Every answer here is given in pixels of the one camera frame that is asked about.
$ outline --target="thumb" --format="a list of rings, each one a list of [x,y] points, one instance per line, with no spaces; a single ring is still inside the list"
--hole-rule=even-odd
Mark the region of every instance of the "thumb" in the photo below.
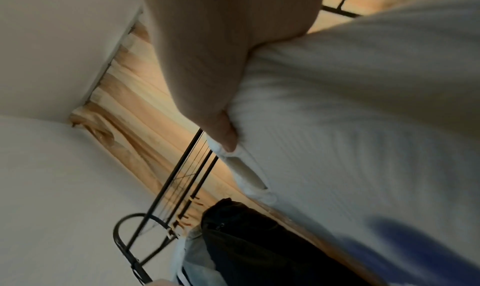
[[[212,139],[222,145],[227,152],[235,151],[238,142],[237,131],[225,111],[197,123]]]

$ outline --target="clothing rack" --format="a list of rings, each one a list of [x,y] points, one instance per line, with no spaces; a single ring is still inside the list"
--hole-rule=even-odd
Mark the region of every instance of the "clothing rack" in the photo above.
[[[350,18],[359,17],[360,15],[358,14],[342,10],[342,5],[345,1],[346,0],[342,0],[337,8],[323,6],[322,9]],[[113,240],[116,246],[127,259],[133,274],[142,285],[153,281],[150,275],[144,270],[144,265],[178,238],[175,230],[179,226],[180,220],[185,217],[192,203],[198,199],[197,194],[218,160],[218,157],[212,156],[212,154],[212,150],[210,150],[208,144],[206,144],[204,132],[199,129],[147,212],[129,214],[120,219],[113,228]],[[128,240],[127,244],[125,244],[119,235],[119,230],[125,221],[133,218],[142,218],[142,220],[132,237]],[[154,226],[163,227],[167,235],[158,248],[151,252],[146,258],[139,260],[133,255],[131,248],[135,241],[142,235],[142,231],[144,231],[149,222],[152,222]]]

